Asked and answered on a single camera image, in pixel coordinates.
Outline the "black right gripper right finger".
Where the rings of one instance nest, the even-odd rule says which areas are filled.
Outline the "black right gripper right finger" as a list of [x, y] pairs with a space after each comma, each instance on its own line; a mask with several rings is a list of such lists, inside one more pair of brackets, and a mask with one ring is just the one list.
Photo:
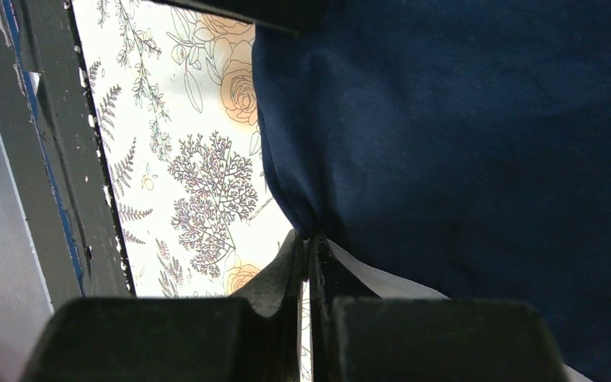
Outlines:
[[551, 332], [518, 302], [384, 298], [308, 242], [315, 381], [565, 381]]

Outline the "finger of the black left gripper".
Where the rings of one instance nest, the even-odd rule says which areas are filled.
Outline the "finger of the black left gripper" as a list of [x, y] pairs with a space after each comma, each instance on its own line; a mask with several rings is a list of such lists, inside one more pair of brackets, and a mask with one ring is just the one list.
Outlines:
[[261, 25], [280, 32], [300, 34], [321, 24], [327, 0], [154, 0], [154, 3], [193, 10]]

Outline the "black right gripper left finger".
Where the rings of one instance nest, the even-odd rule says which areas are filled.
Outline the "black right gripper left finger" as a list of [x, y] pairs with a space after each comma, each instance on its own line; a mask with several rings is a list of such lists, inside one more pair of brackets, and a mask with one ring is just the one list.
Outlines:
[[222, 298], [78, 298], [43, 330], [24, 381], [296, 381], [303, 242]]

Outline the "navy blue underwear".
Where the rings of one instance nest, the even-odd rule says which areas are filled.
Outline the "navy blue underwear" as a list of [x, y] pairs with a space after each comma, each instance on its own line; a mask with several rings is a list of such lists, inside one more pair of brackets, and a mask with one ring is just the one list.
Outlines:
[[611, 1], [334, 1], [252, 53], [303, 236], [379, 286], [527, 302], [611, 381]]

